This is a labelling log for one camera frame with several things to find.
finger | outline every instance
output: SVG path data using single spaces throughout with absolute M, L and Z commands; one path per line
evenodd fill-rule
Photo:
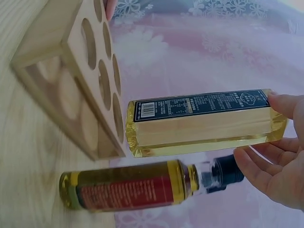
M 236 148 L 234 150 L 234 157 L 237 162 L 237 166 L 242 171 L 248 181 L 255 186 L 259 191 L 266 194 L 268 185 L 272 176 L 262 171 L 249 157 L 249 155 L 242 148 Z
M 269 173 L 271 176 L 274 176 L 278 174 L 280 171 L 282 171 L 282 166 L 280 165 L 273 165 L 266 161 L 265 159 L 261 158 L 259 155 L 257 155 L 256 152 L 254 152 L 250 147 L 245 147 L 243 150 L 248 154 L 248 156 L 251 158 L 251 160 L 262 170 L 267 173 Z
M 298 138 L 283 138 L 282 140 L 271 142 L 274 146 L 283 151 L 291 151 L 297 153 L 300 147 Z
M 296 153 L 284 151 L 271 143 L 253 145 L 252 148 L 266 159 L 270 160 L 273 164 L 280 166 L 286 166 L 296 158 Z
M 275 92 L 268 94 L 268 100 L 271 107 L 278 113 L 283 114 L 289 119 L 294 119 L 294 109 L 304 96 L 278 95 Z
M 117 2 L 118 0 L 108 0 L 106 3 L 105 14 L 108 21 L 110 21 L 113 17 Z
M 294 120 L 294 129 L 300 146 L 304 147 L 304 95 L 275 95 L 270 93 L 268 100 L 271 107 L 278 113 Z

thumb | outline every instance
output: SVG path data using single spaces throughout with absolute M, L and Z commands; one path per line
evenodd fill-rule
M 271 92 L 268 95 L 271 107 L 294 121 L 294 129 L 301 147 L 304 147 L 304 95 L 278 95 Z

oil bottle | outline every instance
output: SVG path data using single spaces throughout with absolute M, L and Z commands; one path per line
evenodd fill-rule
M 173 160 L 64 172 L 59 192 L 69 209 L 122 211 L 180 204 L 189 196 L 225 190 L 243 179 L 230 155 L 192 165 Z
M 126 138 L 134 157 L 204 152 L 282 139 L 288 119 L 270 89 L 131 101 Z

wood grain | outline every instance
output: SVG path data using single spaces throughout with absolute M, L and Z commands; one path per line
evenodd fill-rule
M 108 167 L 93 162 L 49 120 L 9 68 L 26 29 L 46 0 L 0 0 L 0 227 L 114 228 L 112 213 L 66 210 L 63 171 Z

nutrition label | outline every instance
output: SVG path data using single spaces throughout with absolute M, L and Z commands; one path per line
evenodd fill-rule
M 135 103 L 134 122 L 269 107 L 262 90 L 206 93 Z

